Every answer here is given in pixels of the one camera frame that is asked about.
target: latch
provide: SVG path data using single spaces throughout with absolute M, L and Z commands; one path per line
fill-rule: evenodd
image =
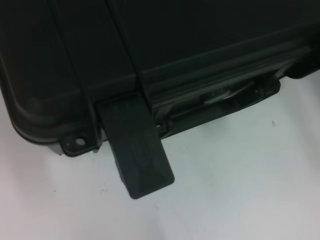
M 133 199 L 175 180 L 146 101 L 135 92 L 97 106 L 121 180 Z

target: plastic case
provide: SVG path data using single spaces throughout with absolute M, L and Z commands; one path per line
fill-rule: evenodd
M 174 181 L 161 139 L 320 68 L 319 13 L 318 0 L 1 1 L 1 90 L 28 141 L 75 157 L 108 139 L 137 199 Z

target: white background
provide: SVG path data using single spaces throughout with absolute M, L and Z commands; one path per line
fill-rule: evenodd
M 1 240 L 319 240 L 320 74 L 162 141 L 175 175 L 132 200 L 110 146 L 22 139 L 0 100 Z

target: black latch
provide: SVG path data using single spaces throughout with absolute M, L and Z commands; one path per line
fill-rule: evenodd
M 133 199 L 174 182 L 158 130 L 139 93 L 102 102 L 97 110 L 120 177 Z
M 312 53 L 285 71 L 285 75 L 292 79 L 302 79 L 320 70 L 320 34 L 310 41 Z

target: black plastic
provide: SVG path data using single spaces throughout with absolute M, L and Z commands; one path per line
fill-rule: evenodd
M 173 182 L 160 138 L 320 69 L 319 12 L 318 0 L 1 1 L 1 91 L 28 141 L 75 157 L 105 131 L 138 198 Z
M 159 133 L 139 94 L 102 102 L 97 111 L 121 179 L 133 199 L 174 182 Z

